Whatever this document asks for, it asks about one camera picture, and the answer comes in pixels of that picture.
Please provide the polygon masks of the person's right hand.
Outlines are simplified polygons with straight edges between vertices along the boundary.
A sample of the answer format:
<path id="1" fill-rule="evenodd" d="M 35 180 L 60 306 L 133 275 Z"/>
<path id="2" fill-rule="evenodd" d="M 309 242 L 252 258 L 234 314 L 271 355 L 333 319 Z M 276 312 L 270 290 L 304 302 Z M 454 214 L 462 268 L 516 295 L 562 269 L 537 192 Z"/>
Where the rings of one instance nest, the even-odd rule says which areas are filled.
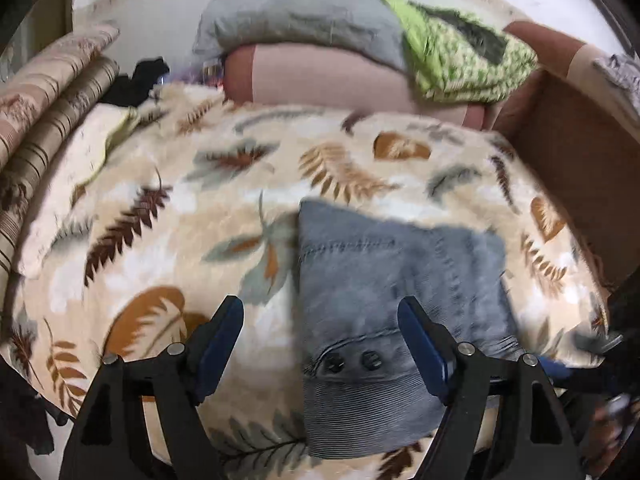
<path id="1" fill-rule="evenodd" d="M 593 413 L 592 423 L 582 445 L 582 460 L 586 474 L 597 479 L 614 462 L 623 446 L 623 425 L 600 404 Z"/>

